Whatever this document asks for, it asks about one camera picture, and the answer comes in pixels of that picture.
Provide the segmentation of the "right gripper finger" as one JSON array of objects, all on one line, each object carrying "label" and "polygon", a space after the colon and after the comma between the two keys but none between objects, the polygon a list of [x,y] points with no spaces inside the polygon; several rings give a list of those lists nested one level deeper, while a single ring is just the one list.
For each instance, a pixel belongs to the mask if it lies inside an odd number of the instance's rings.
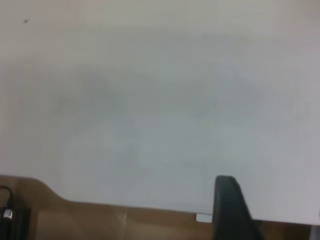
[{"label": "right gripper finger", "polygon": [[218,175],[214,182],[214,240],[261,240],[262,234],[251,217],[237,180]]}]

